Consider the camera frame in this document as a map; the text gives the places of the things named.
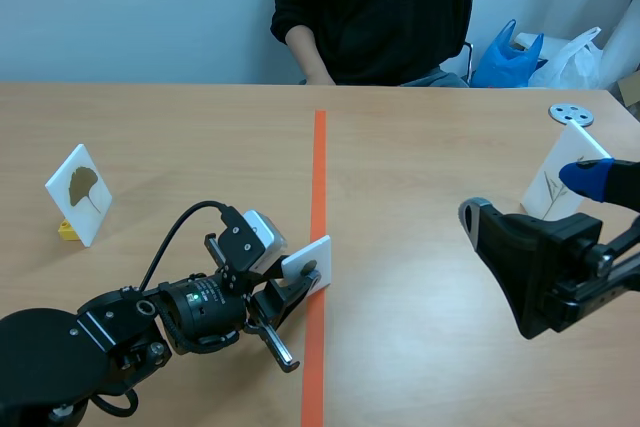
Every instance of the white card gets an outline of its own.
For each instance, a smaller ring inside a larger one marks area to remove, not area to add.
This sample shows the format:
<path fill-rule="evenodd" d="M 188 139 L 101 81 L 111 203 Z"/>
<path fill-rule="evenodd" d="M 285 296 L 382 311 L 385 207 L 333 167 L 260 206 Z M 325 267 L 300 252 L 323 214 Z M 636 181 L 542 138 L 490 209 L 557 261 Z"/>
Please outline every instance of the white card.
<path fill-rule="evenodd" d="M 325 235 L 284 259 L 282 274 L 285 283 L 295 282 L 300 277 L 303 267 L 311 260 L 316 261 L 316 270 L 320 274 L 320 280 L 309 290 L 307 297 L 331 283 L 331 237 Z"/>
<path fill-rule="evenodd" d="M 609 157 L 586 130 L 574 120 L 569 121 L 524 194 L 522 206 L 529 215 L 542 220 L 564 219 L 574 214 L 583 197 L 560 181 L 560 169 L 580 160 Z"/>
<path fill-rule="evenodd" d="M 89 247 L 111 206 L 111 194 L 83 144 L 71 152 L 45 187 L 84 246 Z"/>

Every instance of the black hoodie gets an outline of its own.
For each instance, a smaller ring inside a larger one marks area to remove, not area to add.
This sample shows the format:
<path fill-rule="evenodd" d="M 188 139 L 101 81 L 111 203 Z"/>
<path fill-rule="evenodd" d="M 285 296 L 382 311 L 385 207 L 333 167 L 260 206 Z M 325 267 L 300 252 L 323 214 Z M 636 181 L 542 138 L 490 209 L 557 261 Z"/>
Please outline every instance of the black hoodie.
<path fill-rule="evenodd" d="M 458 55 L 465 0 L 276 0 L 271 32 L 306 25 L 337 83 L 399 85 Z"/>

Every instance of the orange tape line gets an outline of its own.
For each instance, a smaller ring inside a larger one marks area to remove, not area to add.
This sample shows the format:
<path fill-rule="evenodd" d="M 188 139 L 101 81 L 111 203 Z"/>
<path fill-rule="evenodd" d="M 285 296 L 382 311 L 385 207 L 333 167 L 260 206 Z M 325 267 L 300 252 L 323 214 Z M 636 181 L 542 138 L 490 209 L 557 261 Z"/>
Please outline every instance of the orange tape line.
<path fill-rule="evenodd" d="M 311 242 L 327 232 L 327 112 L 316 110 L 311 180 Z M 325 290 L 307 299 L 302 372 L 302 427 L 324 425 L 324 303 Z"/>

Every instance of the metal disc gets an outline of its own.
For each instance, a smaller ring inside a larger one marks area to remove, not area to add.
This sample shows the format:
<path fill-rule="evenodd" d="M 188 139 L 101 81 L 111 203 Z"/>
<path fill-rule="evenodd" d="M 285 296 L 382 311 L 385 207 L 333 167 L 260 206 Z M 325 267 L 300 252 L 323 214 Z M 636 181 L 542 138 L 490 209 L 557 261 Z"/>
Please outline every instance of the metal disc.
<path fill-rule="evenodd" d="M 593 124 L 591 111 L 575 104 L 554 104 L 549 107 L 549 115 L 561 124 L 567 124 L 570 120 L 575 120 L 582 127 Z"/>

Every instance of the person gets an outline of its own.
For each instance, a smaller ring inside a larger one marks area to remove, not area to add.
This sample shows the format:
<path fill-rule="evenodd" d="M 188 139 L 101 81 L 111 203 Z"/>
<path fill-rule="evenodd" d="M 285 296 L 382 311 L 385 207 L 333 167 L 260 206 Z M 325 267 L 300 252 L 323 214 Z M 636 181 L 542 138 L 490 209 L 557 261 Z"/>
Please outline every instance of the person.
<path fill-rule="evenodd" d="M 440 64 L 460 53 L 465 0 L 275 0 L 273 35 L 314 85 L 466 87 Z"/>

